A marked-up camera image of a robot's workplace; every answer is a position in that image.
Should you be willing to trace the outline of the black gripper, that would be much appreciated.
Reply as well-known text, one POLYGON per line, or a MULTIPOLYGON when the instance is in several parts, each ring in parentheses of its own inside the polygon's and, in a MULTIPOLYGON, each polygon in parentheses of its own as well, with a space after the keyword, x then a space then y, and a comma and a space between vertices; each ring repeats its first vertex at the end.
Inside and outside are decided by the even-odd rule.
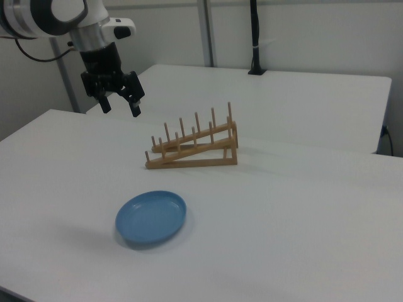
POLYGON ((111 111, 106 92, 116 92, 126 98, 133 117, 141 114, 140 100, 145 96, 135 72, 124 73, 115 43, 99 50, 80 53, 86 70, 81 79, 88 96, 99 102, 104 114, 111 111))

